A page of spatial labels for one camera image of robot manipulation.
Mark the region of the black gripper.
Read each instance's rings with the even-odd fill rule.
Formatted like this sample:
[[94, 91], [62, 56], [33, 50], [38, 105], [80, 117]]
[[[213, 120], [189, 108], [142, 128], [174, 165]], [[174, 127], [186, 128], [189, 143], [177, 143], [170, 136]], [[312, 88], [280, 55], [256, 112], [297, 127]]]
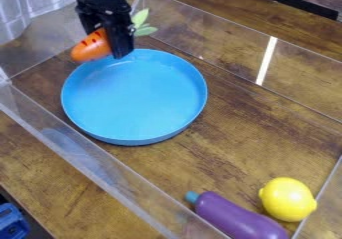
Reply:
[[133, 50], [133, 24], [126, 0], [76, 0], [76, 13], [86, 34], [104, 25], [109, 48], [114, 59]]

